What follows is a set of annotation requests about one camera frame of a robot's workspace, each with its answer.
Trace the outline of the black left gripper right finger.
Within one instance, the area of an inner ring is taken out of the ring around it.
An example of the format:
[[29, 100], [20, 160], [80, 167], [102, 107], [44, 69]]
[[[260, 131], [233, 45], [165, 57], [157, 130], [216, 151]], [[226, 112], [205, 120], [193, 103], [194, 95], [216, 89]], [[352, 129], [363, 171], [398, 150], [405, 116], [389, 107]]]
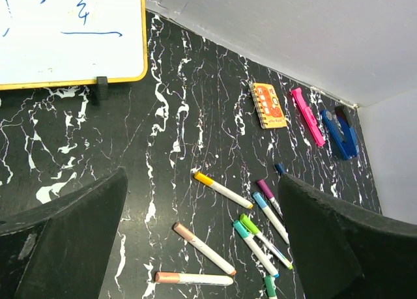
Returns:
[[306, 298], [415, 298], [416, 226], [282, 174], [278, 197]]

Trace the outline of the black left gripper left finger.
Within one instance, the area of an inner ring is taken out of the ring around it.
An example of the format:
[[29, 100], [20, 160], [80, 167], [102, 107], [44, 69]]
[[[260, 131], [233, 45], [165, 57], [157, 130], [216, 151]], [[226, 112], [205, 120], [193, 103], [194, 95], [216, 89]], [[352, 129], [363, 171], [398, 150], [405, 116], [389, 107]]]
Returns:
[[127, 191], [118, 169], [1, 219], [1, 297], [98, 298]]

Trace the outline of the light blue cap marker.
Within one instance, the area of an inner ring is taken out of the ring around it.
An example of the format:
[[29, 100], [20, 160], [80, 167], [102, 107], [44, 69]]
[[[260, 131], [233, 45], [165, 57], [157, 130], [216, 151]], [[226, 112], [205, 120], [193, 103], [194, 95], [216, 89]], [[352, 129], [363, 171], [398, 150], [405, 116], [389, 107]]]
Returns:
[[267, 205], [266, 201], [263, 199], [263, 196], [259, 192], [254, 192], [252, 194], [252, 197], [255, 200], [255, 202], [259, 205], [261, 210], [264, 212], [264, 214], [267, 216], [267, 218], [270, 220], [271, 224], [275, 227], [280, 236], [283, 238], [285, 243], [289, 245], [289, 237], [285, 227], [273, 213], [271, 208]]

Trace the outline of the dark blue cap marker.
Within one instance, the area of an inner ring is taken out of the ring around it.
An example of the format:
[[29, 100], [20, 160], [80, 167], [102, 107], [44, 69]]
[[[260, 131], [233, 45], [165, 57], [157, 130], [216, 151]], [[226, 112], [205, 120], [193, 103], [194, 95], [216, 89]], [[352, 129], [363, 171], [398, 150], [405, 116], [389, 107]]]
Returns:
[[274, 167], [276, 168], [276, 171], [279, 173], [279, 175], [286, 174], [286, 169], [282, 163], [274, 164]]

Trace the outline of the purple cap marker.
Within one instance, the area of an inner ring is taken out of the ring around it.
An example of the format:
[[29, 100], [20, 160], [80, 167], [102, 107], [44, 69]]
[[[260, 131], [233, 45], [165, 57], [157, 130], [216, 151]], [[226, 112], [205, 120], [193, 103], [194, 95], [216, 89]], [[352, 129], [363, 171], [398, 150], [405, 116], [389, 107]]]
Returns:
[[280, 205], [277, 201], [277, 199], [275, 198], [272, 190], [268, 187], [268, 185], [266, 184], [266, 182], [261, 179], [257, 181], [258, 186], [262, 189], [263, 193], [265, 194], [266, 198], [270, 201], [270, 203], [272, 204], [272, 206], [275, 208], [276, 212], [280, 215], [280, 217], [283, 217]]

